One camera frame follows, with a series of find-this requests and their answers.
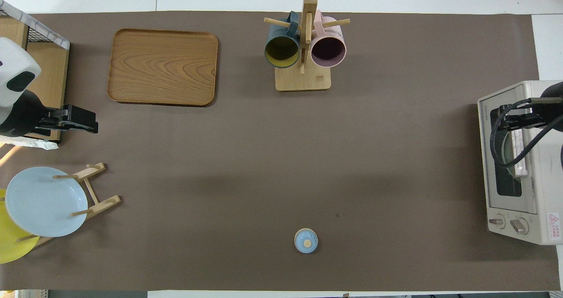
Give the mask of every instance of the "wooden tray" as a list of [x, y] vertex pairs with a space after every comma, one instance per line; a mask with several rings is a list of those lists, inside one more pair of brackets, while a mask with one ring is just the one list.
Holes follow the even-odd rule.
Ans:
[[107, 95], [117, 102], [209, 104], [217, 38], [207, 32], [121, 29], [115, 33]]

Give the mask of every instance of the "brown mat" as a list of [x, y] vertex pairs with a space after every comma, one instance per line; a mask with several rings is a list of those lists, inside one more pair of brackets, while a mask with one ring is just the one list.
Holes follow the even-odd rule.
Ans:
[[[95, 111], [100, 133], [17, 150], [0, 186], [30, 166], [105, 162], [92, 184], [123, 203], [0, 265], [0, 288], [559, 289], [555, 247], [486, 230], [476, 101], [537, 79], [529, 16], [333, 14], [352, 24], [332, 87], [280, 93], [262, 19], [283, 15], [37, 16], [73, 43], [66, 100]], [[215, 101], [112, 101], [121, 28], [217, 35]], [[315, 254], [294, 250], [303, 227]]]

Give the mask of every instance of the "black cable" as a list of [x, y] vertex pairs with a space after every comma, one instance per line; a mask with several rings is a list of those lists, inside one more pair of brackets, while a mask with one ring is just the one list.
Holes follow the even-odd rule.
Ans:
[[522, 152], [516, 158], [514, 158], [514, 160], [511, 160], [510, 162], [505, 163], [504, 160], [502, 160], [498, 156], [497, 150], [496, 150], [495, 145], [494, 145], [494, 140], [497, 136], [498, 128], [502, 123], [502, 119], [511, 110], [515, 110], [519, 105], [527, 104], [529, 102], [531, 102], [531, 99], [527, 98], [527, 99], [524, 99], [524, 100], [520, 100], [519, 102], [515, 102], [513, 104], [508, 105], [507, 108], [505, 110], [503, 110], [503, 112], [501, 112], [501, 114], [499, 114], [497, 120], [495, 121], [495, 123], [493, 125], [493, 128], [491, 129], [491, 136], [490, 136], [491, 154], [493, 155], [493, 160], [495, 161], [495, 164], [499, 167], [509, 168], [509, 167], [516, 165], [518, 162], [520, 162], [526, 156], [526, 154], [528, 154], [531, 151], [531, 149], [537, 144], [537, 142], [539, 142], [539, 140], [541, 140], [541, 138], [543, 138], [543, 136], [545, 136], [545, 134], [547, 134], [547, 132], [549, 132], [549, 131], [551, 131], [551, 129], [555, 128], [555, 126], [557, 126], [557, 124], [563, 122], [563, 114], [561, 116], [558, 116], [557, 118], [555, 118], [553, 121], [549, 122], [549, 124], [547, 124], [547, 126], [545, 126], [545, 128], [543, 128], [543, 130], [541, 130], [535, 136], [535, 138], [533, 138], [528, 143], [528, 145], [522, 150]]

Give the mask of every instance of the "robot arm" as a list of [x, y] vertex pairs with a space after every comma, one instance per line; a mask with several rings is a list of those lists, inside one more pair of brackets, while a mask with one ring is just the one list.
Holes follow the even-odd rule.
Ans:
[[[528, 109], [528, 113], [509, 114], [515, 109]], [[540, 98], [527, 98], [497, 109], [498, 118], [491, 128], [490, 150], [495, 164], [509, 168], [520, 162], [537, 142], [552, 129], [563, 132], [563, 82], [549, 86]], [[521, 128], [543, 128], [522, 152], [510, 162], [505, 162], [497, 153], [495, 140], [498, 130], [514, 131]], [[561, 148], [563, 166], [563, 148]]]
[[49, 130], [71, 128], [97, 133], [95, 113], [72, 105], [47, 108], [36, 94], [26, 90], [40, 73], [37, 62], [23, 48], [0, 37], [0, 134], [49, 135]]

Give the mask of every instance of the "wooden mug rack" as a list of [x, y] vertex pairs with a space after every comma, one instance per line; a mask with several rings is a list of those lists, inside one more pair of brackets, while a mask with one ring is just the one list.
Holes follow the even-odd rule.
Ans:
[[[313, 21], [317, 10], [318, 0], [303, 0], [303, 10], [298, 29], [300, 37], [300, 60], [289, 68], [276, 68], [275, 81], [278, 91], [307, 91], [326, 90], [330, 88], [330, 68], [321, 67], [311, 59], [311, 36], [314, 29]], [[289, 27], [288, 22], [264, 18], [264, 22]], [[345, 25], [350, 19], [336, 20], [323, 23], [323, 28], [329, 26]]]

